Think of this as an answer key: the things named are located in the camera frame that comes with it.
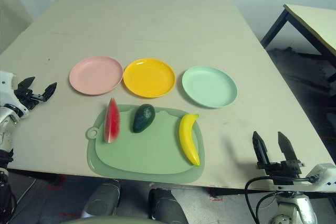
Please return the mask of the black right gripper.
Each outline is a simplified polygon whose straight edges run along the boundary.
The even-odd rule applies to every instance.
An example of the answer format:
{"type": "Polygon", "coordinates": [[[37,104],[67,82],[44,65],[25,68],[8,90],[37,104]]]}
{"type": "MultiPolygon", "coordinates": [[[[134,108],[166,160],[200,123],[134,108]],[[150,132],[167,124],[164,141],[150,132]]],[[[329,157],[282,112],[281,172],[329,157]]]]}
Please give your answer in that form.
{"type": "Polygon", "coordinates": [[[301,168],[305,167],[305,164],[297,159],[291,142],[281,132],[278,132],[278,144],[286,161],[271,163],[265,142],[256,131],[253,132],[253,147],[257,156],[258,169],[263,169],[267,175],[272,177],[299,178],[301,168]]]}

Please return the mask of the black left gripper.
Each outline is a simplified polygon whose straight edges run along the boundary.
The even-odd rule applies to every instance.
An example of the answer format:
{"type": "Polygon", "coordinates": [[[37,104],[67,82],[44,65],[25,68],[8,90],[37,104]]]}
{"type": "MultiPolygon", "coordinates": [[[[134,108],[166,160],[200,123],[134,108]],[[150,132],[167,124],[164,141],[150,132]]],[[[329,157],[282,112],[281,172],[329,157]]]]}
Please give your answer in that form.
{"type": "Polygon", "coordinates": [[[35,106],[39,104],[40,101],[48,101],[49,98],[54,94],[57,83],[54,82],[50,84],[46,89],[45,92],[41,95],[33,94],[33,91],[29,89],[35,77],[28,77],[21,81],[18,84],[17,90],[14,91],[17,99],[23,104],[28,110],[32,110],[35,106]]]}

